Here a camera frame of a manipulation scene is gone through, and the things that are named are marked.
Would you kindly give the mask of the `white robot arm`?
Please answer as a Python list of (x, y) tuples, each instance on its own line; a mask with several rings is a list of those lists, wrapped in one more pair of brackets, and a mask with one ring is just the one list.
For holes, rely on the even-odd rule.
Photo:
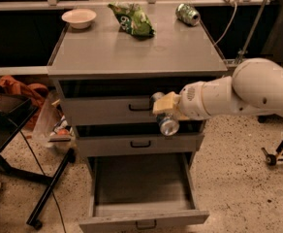
[(153, 105), (153, 113), (179, 120), (219, 115), (283, 117), (283, 68), (263, 58), (247, 59), (227, 77), (185, 85)]

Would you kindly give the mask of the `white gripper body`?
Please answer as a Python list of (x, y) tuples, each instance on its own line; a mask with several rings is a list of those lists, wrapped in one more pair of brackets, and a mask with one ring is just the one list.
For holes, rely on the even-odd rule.
[(193, 120), (209, 119), (203, 103), (204, 82), (189, 83), (180, 91), (179, 110)]

